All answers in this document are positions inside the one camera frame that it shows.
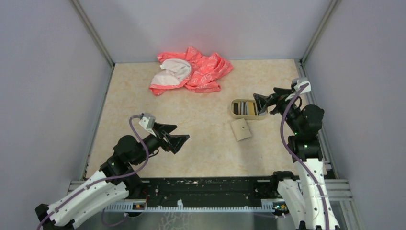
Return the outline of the cream oval card tray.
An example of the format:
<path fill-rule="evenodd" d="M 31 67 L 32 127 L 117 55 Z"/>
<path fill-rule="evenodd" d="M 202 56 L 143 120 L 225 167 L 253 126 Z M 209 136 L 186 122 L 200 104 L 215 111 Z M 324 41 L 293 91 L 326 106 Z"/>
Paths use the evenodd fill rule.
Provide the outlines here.
<path fill-rule="evenodd" d="M 263 120 L 263 119 L 267 116 L 268 111 L 266 111 L 265 113 L 260 114 L 260 115 L 258 115 L 258 116 L 235 115 L 235 114 L 233 113 L 232 103 L 233 103 L 233 102 L 238 102 L 238 101 L 253 101 L 253 102 L 255 102 L 255 100 L 249 100 L 249 99 L 234 99 L 234 100 L 231 102 L 230 108 L 229 108 L 230 115 L 231 115 L 232 118 L 234 118 L 234 119 L 241 119 L 241 118 L 244 118 L 244 119 L 246 119 L 246 120 Z"/>

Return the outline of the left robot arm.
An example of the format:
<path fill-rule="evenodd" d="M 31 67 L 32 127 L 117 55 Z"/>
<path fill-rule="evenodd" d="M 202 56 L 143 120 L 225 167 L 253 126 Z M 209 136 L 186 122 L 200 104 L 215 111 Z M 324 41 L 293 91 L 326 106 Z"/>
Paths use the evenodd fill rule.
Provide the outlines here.
<path fill-rule="evenodd" d="M 75 230 L 109 205 L 128 197 L 140 197 L 144 186 L 138 172 L 150 156 L 159 150 L 176 154 L 190 138 L 171 134 L 176 128 L 155 123 L 144 139 L 137 133 L 121 137 L 112 156 L 82 185 L 50 205 L 35 208 L 40 221 L 37 229 Z"/>

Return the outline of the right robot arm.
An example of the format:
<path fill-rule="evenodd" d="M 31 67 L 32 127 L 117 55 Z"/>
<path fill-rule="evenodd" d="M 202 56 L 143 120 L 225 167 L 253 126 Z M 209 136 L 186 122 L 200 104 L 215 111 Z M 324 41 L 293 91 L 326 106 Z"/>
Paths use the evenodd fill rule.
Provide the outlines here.
<path fill-rule="evenodd" d="M 297 176 L 290 171 L 277 171 L 270 183 L 270 193 L 282 197 L 297 230 L 339 230 L 340 224 L 331 208 L 324 178 L 324 161 L 318 132 L 324 110 L 314 104 L 304 108 L 298 90 L 274 88 L 269 96 L 253 94 L 259 112 L 273 106 L 271 115 L 281 114 L 280 135 L 291 155 Z"/>

